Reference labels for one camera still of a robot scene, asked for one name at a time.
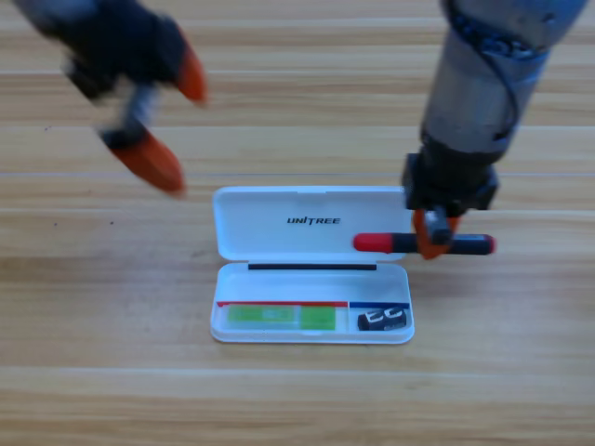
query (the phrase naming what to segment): green label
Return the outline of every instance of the green label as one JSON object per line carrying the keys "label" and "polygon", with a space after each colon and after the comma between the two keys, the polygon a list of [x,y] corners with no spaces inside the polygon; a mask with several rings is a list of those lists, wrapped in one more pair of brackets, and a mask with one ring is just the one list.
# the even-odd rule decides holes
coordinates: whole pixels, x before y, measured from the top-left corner
{"label": "green label", "polygon": [[302,330],[335,330],[335,307],[302,307],[300,328]]}
{"label": "green label", "polygon": [[232,322],[291,322],[294,307],[288,305],[230,305],[228,321]]}

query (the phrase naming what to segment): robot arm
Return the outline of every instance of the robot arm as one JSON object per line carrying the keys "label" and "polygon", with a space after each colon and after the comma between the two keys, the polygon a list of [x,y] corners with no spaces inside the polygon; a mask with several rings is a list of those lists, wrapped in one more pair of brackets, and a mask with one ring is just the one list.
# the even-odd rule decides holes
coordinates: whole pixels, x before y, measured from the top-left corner
{"label": "robot arm", "polygon": [[441,0],[449,23],[421,125],[403,171],[421,254],[448,250],[458,220],[489,208],[493,167],[508,150],[552,48],[588,0]]}

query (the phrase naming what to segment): white plastic case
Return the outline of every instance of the white plastic case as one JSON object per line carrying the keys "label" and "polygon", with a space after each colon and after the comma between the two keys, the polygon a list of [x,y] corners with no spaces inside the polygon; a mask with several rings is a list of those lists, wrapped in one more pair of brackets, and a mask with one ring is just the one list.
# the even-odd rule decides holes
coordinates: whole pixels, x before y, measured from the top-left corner
{"label": "white plastic case", "polygon": [[[230,187],[213,197],[219,253],[211,333],[222,342],[401,344],[415,332],[401,254],[361,253],[360,232],[409,232],[399,187]],[[406,323],[364,331],[399,308]]]}

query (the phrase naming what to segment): black line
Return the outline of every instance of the black line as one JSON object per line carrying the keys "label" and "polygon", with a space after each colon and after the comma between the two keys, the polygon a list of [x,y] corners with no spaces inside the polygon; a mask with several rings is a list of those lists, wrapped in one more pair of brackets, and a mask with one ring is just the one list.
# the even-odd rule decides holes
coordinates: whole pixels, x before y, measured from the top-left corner
{"label": "black line", "polygon": [[341,264],[316,264],[316,263],[256,263],[248,264],[248,269],[300,269],[300,270],[356,270],[376,271],[377,265],[341,265]]}

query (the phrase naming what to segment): marker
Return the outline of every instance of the marker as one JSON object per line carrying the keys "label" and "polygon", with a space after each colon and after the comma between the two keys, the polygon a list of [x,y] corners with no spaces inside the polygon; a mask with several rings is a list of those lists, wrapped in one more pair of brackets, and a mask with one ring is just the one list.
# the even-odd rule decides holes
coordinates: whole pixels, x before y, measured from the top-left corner
{"label": "marker", "polygon": [[[406,233],[362,233],[353,239],[353,247],[367,253],[418,253],[417,236]],[[489,256],[496,251],[496,239],[490,235],[459,234],[453,237],[447,254]]]}

